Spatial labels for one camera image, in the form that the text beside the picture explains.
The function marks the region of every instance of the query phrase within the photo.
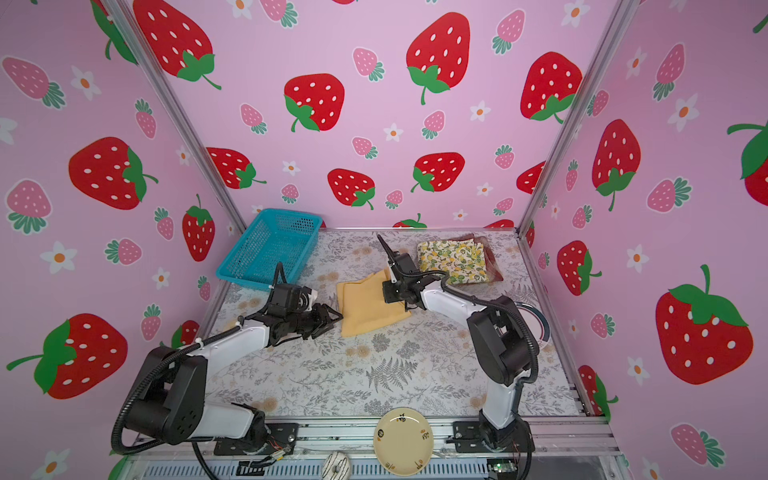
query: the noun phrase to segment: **yellow plate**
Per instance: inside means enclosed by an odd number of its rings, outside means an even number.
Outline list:
[[[373,433],[373,451],[384,468],[407,477],[429,463],[435,440],[424,416],[405,407],[390,410],[379,420]]]

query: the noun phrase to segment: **white frosted donut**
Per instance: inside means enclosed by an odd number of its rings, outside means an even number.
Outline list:
[[[334,452],[328,455],[323,463],[323,480],[349,480],[352,474],[352,466],[349,457],[343,452]]]

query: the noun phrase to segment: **folded yellow napkin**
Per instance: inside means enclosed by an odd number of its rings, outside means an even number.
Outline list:
[[[341,336],[362,335],[411,316],[403,302],[385,303],[382,283],[389,280],[387,270],[367,276],[358,282],[336,284],[339,311],[344,315]]]
[[[472,240],[438,240],[421,242],[418,247],[419,268],[442,270],[450,274],[448,283],[485,283],[485,255],[482,243]]]

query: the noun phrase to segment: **turquoise basket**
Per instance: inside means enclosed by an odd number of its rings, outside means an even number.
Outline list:
[[[269,291],[278,262],[295,283],[317,245],[323,219],[317,215],[267,208],[237,242],[216,276],[255,290]]]

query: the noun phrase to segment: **strawberry wallpaper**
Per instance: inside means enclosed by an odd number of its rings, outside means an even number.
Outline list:
[[[641,2],[528,235],[634,478],[763,470],[768,9],[715,4]]]
[[[140,364],[193,341],[236,237],[100,2],[3,12],[3,478],[108,478]]]
[[[246,222],[510,227],[614,3],[132,5]]]

